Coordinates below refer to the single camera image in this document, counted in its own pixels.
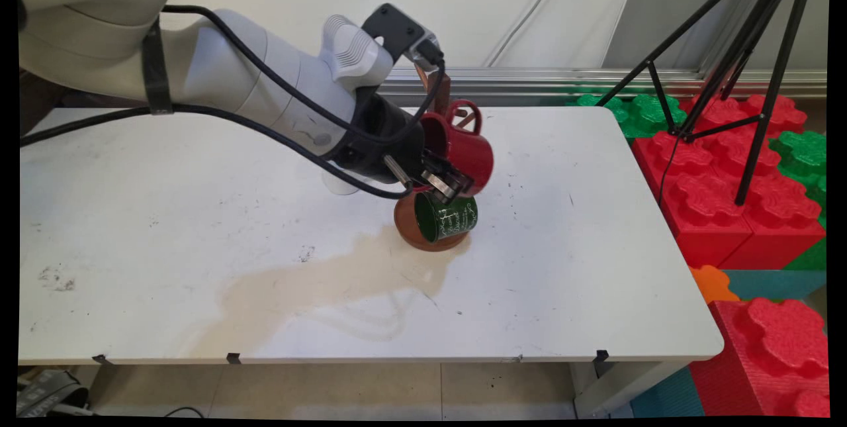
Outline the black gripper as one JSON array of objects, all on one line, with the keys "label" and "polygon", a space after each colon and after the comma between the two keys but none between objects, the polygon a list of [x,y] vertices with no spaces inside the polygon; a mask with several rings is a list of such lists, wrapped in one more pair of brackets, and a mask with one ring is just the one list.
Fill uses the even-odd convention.
[{"label": "black gripper", "polygon": [[[364,132],[390,138],[411,122],[412,114],[375,92],[356,92],[355,95],[356,107],[351,124]],[[345,135],[335,149],[335,163],[344,170],[392,185],[398,179],[384,164],[384,154],[390,155],[416,183],[429,186],[441,203],[472,197],[470,189],[474,188],[474,180],[471,177],[459,171],[444,156],[424,152],[421,122],[416,122],[400,142],[387,146],[373,144],[356,135]]]}]

